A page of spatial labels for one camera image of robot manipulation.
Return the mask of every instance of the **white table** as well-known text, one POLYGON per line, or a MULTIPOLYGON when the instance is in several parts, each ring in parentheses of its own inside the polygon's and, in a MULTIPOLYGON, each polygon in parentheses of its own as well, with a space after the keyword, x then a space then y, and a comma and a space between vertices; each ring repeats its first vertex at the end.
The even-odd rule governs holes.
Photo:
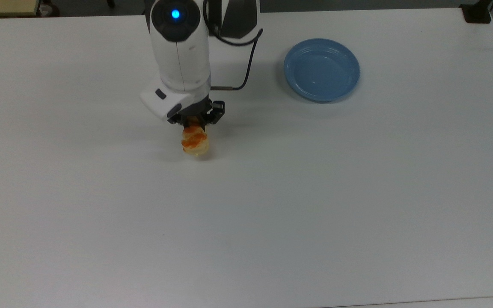
MULTIPOLYGON (((211 154, 139 101, 143 16, 0 20, 0 307, 318 308, 493 296, 493 23, 262 14, 211 154), (295 43, 359 59, 317 105, 295 43)), ((249 49, 211 42, 213 84, 249 49)))

